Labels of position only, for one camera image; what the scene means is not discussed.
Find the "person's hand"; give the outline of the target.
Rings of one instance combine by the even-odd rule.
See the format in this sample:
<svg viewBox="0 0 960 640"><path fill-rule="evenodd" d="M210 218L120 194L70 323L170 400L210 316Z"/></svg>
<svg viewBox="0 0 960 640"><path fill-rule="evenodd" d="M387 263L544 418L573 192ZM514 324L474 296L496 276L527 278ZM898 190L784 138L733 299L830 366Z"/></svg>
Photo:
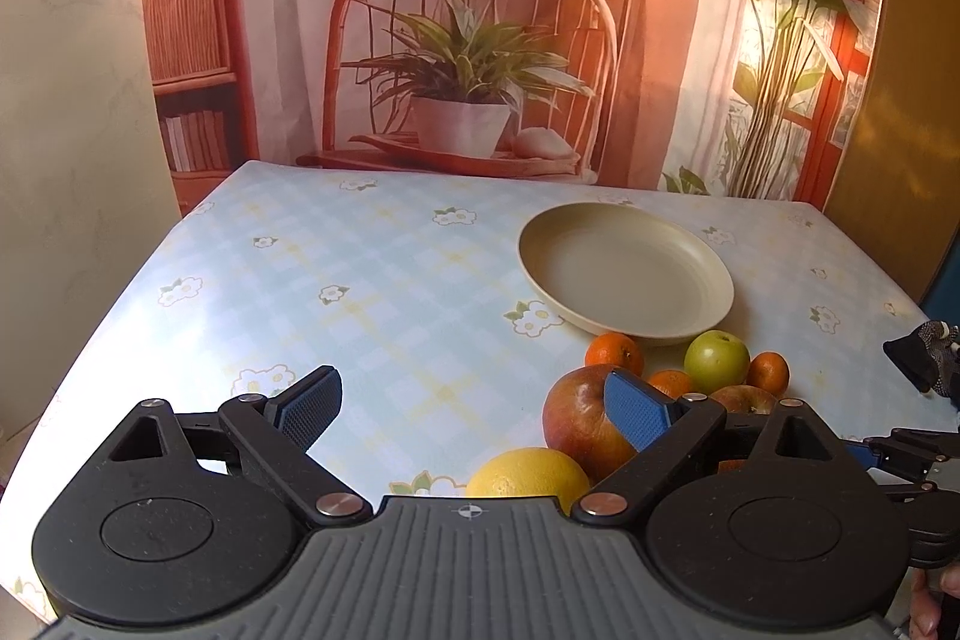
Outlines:
<svg viewBox="0 0 960 640"><path fill-rule="evenodd" d="M939 573L937 588L939 591L931 588L931 574L927 570L916 569L913 572L908 622L911 640L939 638L942 599L946 596L960 598L960 569L957 564L952 564Z"/></svg>

